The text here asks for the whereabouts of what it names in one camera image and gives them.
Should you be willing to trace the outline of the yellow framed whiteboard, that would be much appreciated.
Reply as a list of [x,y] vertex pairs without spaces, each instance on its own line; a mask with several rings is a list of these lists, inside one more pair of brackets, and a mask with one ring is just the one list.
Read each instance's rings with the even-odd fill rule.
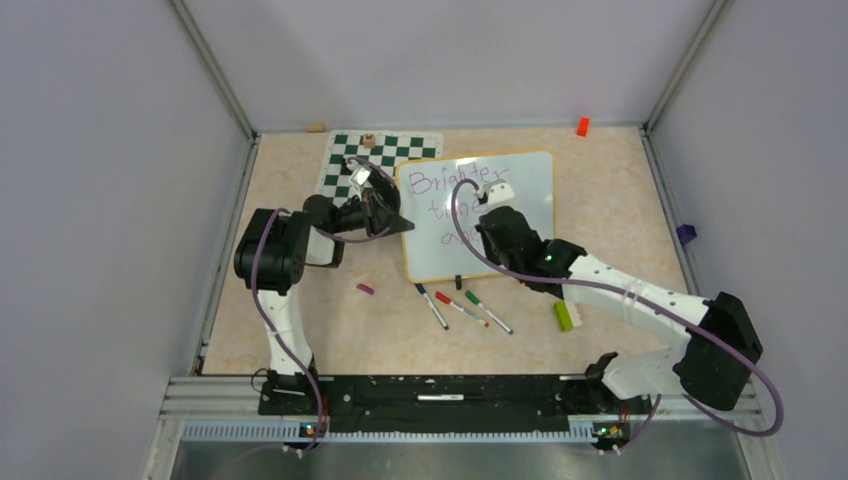
[[461,179],[478,185],[506,181],[511,206],[544,238],[555,234],[554,157],[545,150],[407,161],[396,169],[400,213],[414,224],[402,234],[407,276],[414,283],[490,276],[463,245],[451,219],[451,194]]

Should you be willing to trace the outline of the purple marker cap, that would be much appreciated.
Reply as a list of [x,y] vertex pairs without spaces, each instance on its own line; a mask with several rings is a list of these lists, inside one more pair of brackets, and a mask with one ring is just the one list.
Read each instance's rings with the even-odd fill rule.
[[361,290],[362,292],[368,294],[368,295],[373,295],[375,293],[375,291],[372,287],[365,285],[365,284],[362,284],[362,283],[357,284],[356,288]]

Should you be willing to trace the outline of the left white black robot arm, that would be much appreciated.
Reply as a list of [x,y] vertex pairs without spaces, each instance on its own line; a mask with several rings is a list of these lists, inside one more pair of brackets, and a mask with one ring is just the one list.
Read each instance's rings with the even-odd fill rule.
[[337,206],[330,198],[308,197],[300,211],[259,208],[252,214],[234,254],[234,272],[251,291],[263,317],[271,348],[268,393],[282,393],[297,413],[319,404],[321,393],[314,354],[303,329],[298,283],[310,267],[336,268],[349,238],[363,230],[363,242],[415,228],[399,213],[398,197],[384,199],[368,188]]

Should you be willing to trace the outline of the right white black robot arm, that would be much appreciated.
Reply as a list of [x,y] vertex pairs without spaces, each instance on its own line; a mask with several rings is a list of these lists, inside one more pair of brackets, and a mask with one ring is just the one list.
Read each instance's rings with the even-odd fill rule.
[[626,399],[657,394],[687,394],[720,411],[736,406],[751,376],[748,366],[763,353],[741,299],[726,292],[708,299],[640,280],[579,245],[541,239],[509,206],[480,216],[475,229],[487,260],[528,288],[617,314],[665,344],[646,354],[604,355],[599,376],[586,385],[594,409],[612,412]]

